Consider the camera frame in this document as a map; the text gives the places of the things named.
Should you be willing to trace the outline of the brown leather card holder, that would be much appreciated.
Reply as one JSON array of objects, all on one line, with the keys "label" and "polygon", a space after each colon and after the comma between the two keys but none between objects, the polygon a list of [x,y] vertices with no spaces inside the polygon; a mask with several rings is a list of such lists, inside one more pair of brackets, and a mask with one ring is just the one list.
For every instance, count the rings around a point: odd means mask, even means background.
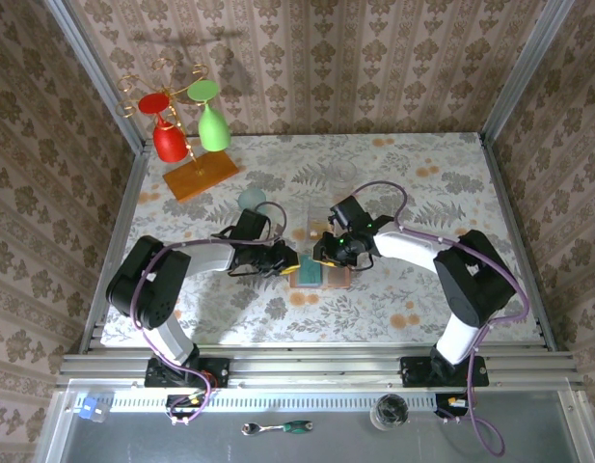
[{"label": "brown leather card holder", "polygon": [[322,265],[323,284],[320,287],[297,287],[295,284],[295,277],[297,271],[289,275],[289,284],[293,288],[312,288],[312,289],[329,289],[329,288],[348,288],[351,285],[351,275],[347,268],[329,267]]}]

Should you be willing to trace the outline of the light blue chip credit card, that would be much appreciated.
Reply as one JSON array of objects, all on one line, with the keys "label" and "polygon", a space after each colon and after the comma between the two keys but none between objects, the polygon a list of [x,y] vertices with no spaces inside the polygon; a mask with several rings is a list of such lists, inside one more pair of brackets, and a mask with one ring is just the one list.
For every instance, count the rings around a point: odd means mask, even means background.
[{"label": "light blue chip credit card", "polygon": [[300,257],[300,267],[295,277],[297,287],[320,287],[323,284],[322,265],[308,255]]}]

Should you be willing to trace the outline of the floral fern tablecloth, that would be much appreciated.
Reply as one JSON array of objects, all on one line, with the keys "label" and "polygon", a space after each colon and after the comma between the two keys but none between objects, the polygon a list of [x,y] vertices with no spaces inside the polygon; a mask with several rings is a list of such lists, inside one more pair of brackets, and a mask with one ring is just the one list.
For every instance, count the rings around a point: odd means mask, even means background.
[{"label": "floral fern tablecloth", "polygon": [[[229,154],[236,176],[178,202],[156,154],[147,172],[128,239],[164,242],[206,238],[235,223],[237,199],[262,190],[266,213],[285,224],[286,242],[301,255],[311,200],[329,208],[355,194],[373,216],[399,214],[409,228],[455,237],[484,232],[505,263],[518,266],[479,137],[474,133],[241,136]],[[350,193],[330,191],[326,170],[351,161]],[[450,316],[439,280],[413,264],[378,259],[351,275],[348,288],[293,288],[288,277],[233,278],[220,272],[189,277],[175,315],[199,344],[273,342],[409,342],[431,344]]]}]

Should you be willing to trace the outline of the frosted teal cup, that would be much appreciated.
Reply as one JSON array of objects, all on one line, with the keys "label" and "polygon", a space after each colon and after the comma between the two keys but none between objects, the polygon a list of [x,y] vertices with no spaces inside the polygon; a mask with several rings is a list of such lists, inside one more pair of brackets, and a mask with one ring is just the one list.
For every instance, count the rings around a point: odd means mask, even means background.
[{"label": "frosted teal cup", "polygon": [[238,196],[237,203],[241,210],[257,211],[267,201],[265,193],[258,188],[247,188]]}]

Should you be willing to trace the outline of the green wine glass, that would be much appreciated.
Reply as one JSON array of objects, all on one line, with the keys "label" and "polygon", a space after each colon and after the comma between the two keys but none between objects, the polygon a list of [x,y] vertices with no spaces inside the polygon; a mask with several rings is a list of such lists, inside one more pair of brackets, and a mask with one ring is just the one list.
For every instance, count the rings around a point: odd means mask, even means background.
[{"label": "green wine glass", "polygon": [[211,106],[219,93],[218,85],[208,79],[194,82],[187,89],[187,96],[202,105],[198,131],[203,148],[207,151],[225,150],[230,145],[230,129],[224,116]]}]

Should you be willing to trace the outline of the red wine glass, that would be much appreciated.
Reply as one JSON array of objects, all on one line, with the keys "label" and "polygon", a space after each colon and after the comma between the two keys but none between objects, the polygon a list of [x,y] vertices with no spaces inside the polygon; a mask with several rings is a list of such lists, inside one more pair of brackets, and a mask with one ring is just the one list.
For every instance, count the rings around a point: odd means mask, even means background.
[{"label": "red wine glass", "polygon": [[158,157],[166,163],[183,160],[189,149],[170,95],[167,92],[147,94],[139,100],[138,109],[153,116],[152,140]]}]

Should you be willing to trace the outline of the clear jar with black parts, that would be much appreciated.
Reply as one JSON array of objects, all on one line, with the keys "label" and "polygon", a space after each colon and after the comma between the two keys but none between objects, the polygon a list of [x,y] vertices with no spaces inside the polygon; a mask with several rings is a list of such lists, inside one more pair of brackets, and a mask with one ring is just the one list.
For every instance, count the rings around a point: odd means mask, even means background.
[{"label": "clear jar with black parts", "polygon": [[409,409],[400,395],[387,394],[379,397],[370,407],[369,417],[373,426],[381,431],[396,429],[408,421]]}]

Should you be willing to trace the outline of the black wiring connector block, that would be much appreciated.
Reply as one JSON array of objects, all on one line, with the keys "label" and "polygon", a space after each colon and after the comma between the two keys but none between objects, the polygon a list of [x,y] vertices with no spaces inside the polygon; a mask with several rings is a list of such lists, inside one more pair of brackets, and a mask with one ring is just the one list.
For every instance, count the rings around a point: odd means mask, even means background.
[{"label": "black wiring connector block", "polygon": [[205,393],[193,393],[189,395],[167,395],[165,408],[166,415],[177,421],[190,421],[201,408],[205,399]]}]

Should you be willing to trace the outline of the grey metal shelf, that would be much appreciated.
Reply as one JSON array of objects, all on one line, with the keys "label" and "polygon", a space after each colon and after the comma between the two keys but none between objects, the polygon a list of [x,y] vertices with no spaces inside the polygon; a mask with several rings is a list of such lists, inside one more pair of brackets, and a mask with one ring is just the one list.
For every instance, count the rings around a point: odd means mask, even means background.
[{"label": "grey metal shelf", "polygon": [[[570,388],[480,392],[468,421],[436,416],[432,394],[404,392],[408,421],[376,429],[369,411],[208,413],[174,424],[166,413],[109,413],[105,422],[69,410],[83,393],[143,389],[71,385],[54,395],[34,463],[595,463],[587,400]],[[244,423],[311,421],[306,434],[246,436]]]}]

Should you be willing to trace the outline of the aluminium cross rail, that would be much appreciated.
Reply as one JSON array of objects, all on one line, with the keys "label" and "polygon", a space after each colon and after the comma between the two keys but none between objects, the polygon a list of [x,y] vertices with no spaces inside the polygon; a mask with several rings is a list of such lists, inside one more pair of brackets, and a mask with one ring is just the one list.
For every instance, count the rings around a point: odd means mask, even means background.
[{"label": "aluminium cross rail", "polygon": [[[204,357],[230,360],[232,389],[378,392],[402,385],[400,359],[428,356],[423,349],[399,348],[245,348],[208,347]],[[57,379],[60,387],[73,380],[116,382],[140,387],[150,352],[143,349],[97,349],[67,355]],[[536,347],[488,347],[476,356],[476,373],[486,386],[503,391],[578,389],[582,376],[571,355]]]}]

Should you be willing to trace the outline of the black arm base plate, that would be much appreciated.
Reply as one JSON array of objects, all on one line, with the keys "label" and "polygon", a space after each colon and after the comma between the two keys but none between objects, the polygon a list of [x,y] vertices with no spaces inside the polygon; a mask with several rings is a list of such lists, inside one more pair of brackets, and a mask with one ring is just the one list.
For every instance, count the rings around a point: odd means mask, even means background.
[{"label": "black arm base plate", "polygon": [[399,367],[402,385],[406,388],[466,388],[470,375],[468,359],[451,366],[439,358],[409,356],[400,359]]},{"label": "black arm base plate", "polygon": [[228,386],[230,360],[212,357],[188,360],[182,369],[170,367],[153,357],[148,361],[144,385],[148,388],[202,388],[203,380],[192,370],[205,374],[212,388]]}]

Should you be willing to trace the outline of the aluminium side rail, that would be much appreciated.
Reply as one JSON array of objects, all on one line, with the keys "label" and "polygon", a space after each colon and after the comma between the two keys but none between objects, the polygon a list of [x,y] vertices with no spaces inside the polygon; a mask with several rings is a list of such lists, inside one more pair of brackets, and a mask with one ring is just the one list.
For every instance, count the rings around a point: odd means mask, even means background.
[{"label": "aluminium side rail", "polygon": [[534,318],[536,319],[537,325],[540,328],[541,336],[544,340],[545,346],[550,351],[558,351],[548,315],[544,308],[541,294],[539,292],[539,287],[530,265],[527,249],[522,239],[519,223],[512,207],[512,203],[510,202],[509,195],[506,191],[502,174],[500,172],[496,158],[496,147],[494,142],[489,140],[483,134],[479,135],[479,140],[484,151],[484,157],[489,168],[491,180],[497,193],[502,216],[510,237],[510,242],[518,262],[518,268],[522,277],[522,282],[525,285],[531,311]]},{"label": "aluminium side rail", "polygon": [[106,315],[108,314],[109,303],[106,300],[106,289],[122,262],[127,237],[129,235],[141,187],[147,172],[147,165],[151,153],[152,146],[150,142],[146,142],[143,145],[142,151],[135,156],[133,161],[130,175],[123,192],[120,210],[115,221],[113,233],[95,289],[95,295],[91,304],[88,319],[81,337],[78,349],[79,354],[87,354],[92,348],[95,331],[101,329]]}]

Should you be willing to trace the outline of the aluminium frame post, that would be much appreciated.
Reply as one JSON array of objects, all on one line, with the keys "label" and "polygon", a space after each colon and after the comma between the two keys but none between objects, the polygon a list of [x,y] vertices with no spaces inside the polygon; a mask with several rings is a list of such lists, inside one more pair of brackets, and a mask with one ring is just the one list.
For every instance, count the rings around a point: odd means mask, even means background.
[{"label": "aluminium frame post", "polygon": [[77,17],[69,0],[45,0],[45,3],[72,47],[76,58],[88,73],[101,100],[109,109],[122,136],[133,153],[140,155],[146,146],[146,137],[140,133],[134,123],[117,113],[117,104],[120,101],[117,87],[110,79],[89,34],[84,30],[83,23]]},{"label": "aluminium frame post", "polygon": [[545,58],[574,1],[547,0],[481,130],[480,135],[484,144],[491,145],[500,135],[530,79]]}]

